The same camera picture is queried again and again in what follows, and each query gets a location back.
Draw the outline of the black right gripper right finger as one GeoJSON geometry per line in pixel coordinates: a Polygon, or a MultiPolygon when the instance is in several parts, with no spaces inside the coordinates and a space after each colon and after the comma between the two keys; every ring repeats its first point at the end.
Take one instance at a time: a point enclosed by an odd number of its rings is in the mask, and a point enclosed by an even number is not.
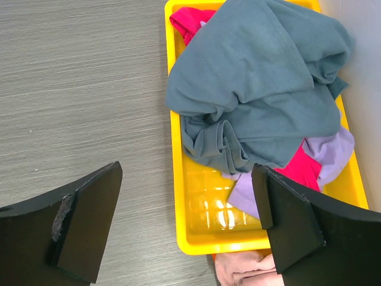
{"type": "Polygon", "coordinates": [[[285,285],[380,285],[380,213],[256,164],[261,226],[285,285]]]}

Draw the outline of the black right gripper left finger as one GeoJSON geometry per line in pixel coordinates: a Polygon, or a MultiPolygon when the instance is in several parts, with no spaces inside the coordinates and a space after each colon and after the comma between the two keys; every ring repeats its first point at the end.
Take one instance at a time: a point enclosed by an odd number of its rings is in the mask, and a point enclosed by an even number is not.
{"type": "Polygon", "coordinates": [[[1,208],[1,285],[96,283],[123,171],[110,163],[1,208]]]}

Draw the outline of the grey-blue t shirt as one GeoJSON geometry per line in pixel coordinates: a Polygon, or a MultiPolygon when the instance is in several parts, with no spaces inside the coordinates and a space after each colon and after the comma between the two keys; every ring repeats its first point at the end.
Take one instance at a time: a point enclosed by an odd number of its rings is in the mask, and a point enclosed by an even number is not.
{"type": "Polygon", "coordinates": [[[185,153],[229,174],[285,167],[305,138],[338,132],[338,73],[352,48],[339,21],[311,9],[226,1],[169,74],[185,153]]]}

